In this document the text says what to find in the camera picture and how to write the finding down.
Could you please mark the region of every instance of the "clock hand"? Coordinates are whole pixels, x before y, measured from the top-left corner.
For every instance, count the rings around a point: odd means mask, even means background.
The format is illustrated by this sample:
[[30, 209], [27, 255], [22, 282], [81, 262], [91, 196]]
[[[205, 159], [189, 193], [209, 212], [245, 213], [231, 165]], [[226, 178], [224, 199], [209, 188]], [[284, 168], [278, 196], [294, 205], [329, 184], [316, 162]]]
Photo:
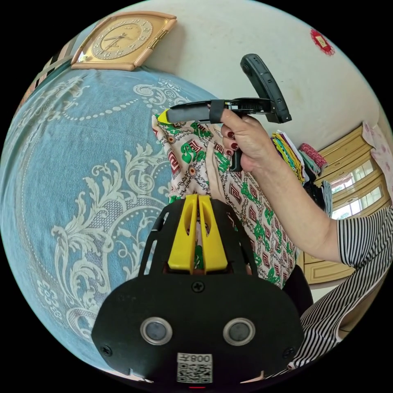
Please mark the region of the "clock hand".
[[110, 37], [110, 38], [105, 38], [103, 41], [109, 41], [109, 40], [115, 40], [117, 38], [124, 38], [126, 36], [125, 33], [121, 33], [119, 36], [117, 37]]
[[116, 38], [118, 38], [118, 37], [105, 38], [103, 41], [115, 40]]
[[119, 40], [120, 40], [120, 38], [122, 38], [122, 37], [117, 37], [113, 42], [111, 42], [107, 47], [105, 47], [101, 52], [100, 52], [100, 54], [101, 53], [103, 53], [103, 52], [105, 52], [107, 49], [109, 49], [111, 46], [114, 46]]

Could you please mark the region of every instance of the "stacked fabric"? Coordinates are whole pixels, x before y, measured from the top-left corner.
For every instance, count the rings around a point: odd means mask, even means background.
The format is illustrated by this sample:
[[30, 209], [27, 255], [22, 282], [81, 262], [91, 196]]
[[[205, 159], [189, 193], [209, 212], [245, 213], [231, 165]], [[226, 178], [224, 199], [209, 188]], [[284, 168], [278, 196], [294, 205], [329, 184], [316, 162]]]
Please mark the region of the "stacked fabric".
[[322, 194], [323, 200], [325, 202], [325, 213], [332, 218], [333, 215], [333, 194], [332, 194], [332, 186], [326, 180], [322, 181]]
[[304, 185], [306, 182], [304, 161], [288, 135], [285, 132], [277, 131], [272, 134], [270, 139], [278, 154], [292, 168], [299, 181]]
[[311, 171], [317, 176], [320, 176], [322, 171], [328, 166], [326, 160], [307, 143], [301, 144], [299, 153]]
[[314, 185], [316, 177], [322, 175], [322, 171], [328, 163], [307, 143], [302, 143], [299, 153], [305, 163], [306, 183], [303, 187], [315, 203], [331, 218], [333, 214], [332, 186], [326, 180], [322, 181], [321, 188]]

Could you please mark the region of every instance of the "clock face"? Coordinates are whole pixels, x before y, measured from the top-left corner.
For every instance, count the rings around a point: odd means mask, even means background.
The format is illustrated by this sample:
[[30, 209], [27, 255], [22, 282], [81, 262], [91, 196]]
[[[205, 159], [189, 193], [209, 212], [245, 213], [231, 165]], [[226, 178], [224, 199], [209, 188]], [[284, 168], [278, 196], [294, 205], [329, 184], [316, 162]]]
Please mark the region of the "clock face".
[[100, 60], [126, 56], [140, 48], [151, 36], [152, 24], [145, 19], [125, 19], [102, 30], [92, 46], [92, 54]]

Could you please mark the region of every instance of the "window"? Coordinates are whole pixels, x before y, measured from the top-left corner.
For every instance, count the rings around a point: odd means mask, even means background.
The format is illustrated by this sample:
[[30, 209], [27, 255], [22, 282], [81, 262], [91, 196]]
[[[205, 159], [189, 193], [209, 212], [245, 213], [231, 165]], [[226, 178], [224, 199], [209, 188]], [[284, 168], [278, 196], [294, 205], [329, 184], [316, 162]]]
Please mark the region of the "window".
[[357, 201], [351, 202], [346, 206], [342, 206], [341, 208], [333, 211], [332, 218], [334, 220], [342, 220], [344, 218], [351, 217], [368, 208], [380, 198], [382, 198], [382, 190], [381, 187], [378, 186]]
[[352, 185], [357, 181], [364, 179], [367, 175], [372, 173], [376, 169], [376, 165], [371, 159], [367, 160], [364, 164], [360, 165], [358, 168], [354, 169], [352, 172], [347, 173], [343, 177], [334, 180], [332, 184], [332, 193], [342, 191]]

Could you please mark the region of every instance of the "yellow tip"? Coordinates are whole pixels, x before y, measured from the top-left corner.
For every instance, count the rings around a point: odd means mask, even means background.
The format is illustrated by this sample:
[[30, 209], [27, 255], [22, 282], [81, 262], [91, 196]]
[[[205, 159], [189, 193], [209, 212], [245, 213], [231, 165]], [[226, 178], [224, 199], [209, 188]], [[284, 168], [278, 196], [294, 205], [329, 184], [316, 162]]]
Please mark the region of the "yellow tip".
[[160, 123], [170, 124], [170, 122], [169, 122], [168, 119], [167, 119], [167, 111], [168, 111], [168, 109], [165, 109], [165, 111], [163, 111], [163, 112], [158, 116], [157, 120], [158, 120]]

